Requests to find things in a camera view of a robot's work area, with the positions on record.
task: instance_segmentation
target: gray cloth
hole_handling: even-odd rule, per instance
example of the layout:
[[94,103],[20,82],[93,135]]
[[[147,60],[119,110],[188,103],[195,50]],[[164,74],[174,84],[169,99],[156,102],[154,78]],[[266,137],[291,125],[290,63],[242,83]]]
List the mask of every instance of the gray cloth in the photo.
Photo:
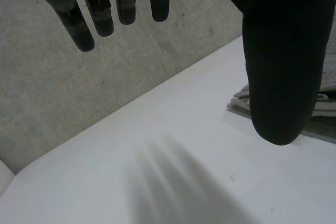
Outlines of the gray cloth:
[[[336,144],[336,97],[327,98],[329,93],[336,95],[336,54],[326,54],[319,97],[310,122],[303,135],[318,138]],[[249,87],[234,95],[228,110],[250,117]]]

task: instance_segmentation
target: black fingertip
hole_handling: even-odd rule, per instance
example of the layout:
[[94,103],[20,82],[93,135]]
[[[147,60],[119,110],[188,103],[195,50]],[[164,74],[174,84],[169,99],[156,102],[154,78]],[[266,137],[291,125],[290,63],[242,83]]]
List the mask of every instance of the black fingertip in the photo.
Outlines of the black fingertip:
[[169,0],[151,0],[152,17],[156,22],[163,22],[169,15]]

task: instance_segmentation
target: white surface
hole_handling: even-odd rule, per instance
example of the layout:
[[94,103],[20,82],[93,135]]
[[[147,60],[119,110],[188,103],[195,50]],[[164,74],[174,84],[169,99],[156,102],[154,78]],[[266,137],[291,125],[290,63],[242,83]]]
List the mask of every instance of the white surface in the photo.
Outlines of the white surface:
[[0,196],[5,191],[11,180],[14,178],[14,174],[8,167],[0,160]]
[[134,146],[167,136],[256,223],[336,223],[336,145],[261,139],[226,111],[246,83],[239,38],[26,167],[0,198],[0,223],[132,223],[124,175]]

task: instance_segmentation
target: concrete wall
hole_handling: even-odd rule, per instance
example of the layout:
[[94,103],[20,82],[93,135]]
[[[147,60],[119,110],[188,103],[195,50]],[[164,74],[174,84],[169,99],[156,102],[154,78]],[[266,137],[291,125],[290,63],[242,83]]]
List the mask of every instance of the concrete wall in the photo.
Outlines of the concrete wall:
[[89,53],[44,0],[0,0],[0,159],[14,172],[241,35],[230,0],[171,0],[155,23],[149,0]]

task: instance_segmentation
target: gray wall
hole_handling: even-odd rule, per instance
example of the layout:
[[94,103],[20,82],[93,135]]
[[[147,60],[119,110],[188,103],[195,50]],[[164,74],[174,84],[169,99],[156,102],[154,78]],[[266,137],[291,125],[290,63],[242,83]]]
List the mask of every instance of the gray wall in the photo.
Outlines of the gray wall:
[[241,35],[230,0],[171,0],[155,23],[149,0],[137,20],[80,52],[44,0],[0,0],[0,159],[15,173]]

